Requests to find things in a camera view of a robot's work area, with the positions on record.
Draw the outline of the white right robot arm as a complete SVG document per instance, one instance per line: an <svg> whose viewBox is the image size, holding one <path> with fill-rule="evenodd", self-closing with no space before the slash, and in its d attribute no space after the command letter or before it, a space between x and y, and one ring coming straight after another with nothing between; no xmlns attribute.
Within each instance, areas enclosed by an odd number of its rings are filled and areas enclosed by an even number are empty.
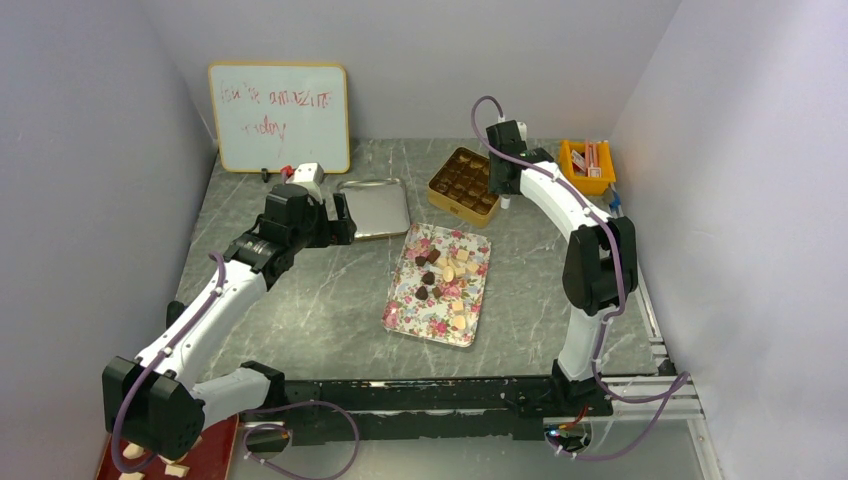
<svg viewBox="0 0 848 480"><path fill-rule="evenodd" d="M600 391L595 376L606 326L638 285L635 226L592 204L546 150L529 148L523 123L500 118L487 127L486 140L489 191L529 199L567 240L562 284L570 319L549 399L556 411L571 415Z"/></svg>

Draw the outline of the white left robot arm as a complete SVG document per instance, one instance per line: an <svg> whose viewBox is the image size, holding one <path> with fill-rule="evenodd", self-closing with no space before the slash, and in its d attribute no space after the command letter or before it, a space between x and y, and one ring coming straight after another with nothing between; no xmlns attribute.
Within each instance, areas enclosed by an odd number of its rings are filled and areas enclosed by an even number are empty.
<svg viewBox="0 0 848 480"><path fill-rule="evenodd" d="M296 184L277 184L263 213L224 253L216 271L168 329L134 358L114 357L102 373L105 427L112 454L126 441L168 459L187 454L207 428L242 412L278 417L288 401L283 372L248 361L210 381L199 379L211 354L305 248L349 245L357 230L344 194L325 202Z"/></svg>

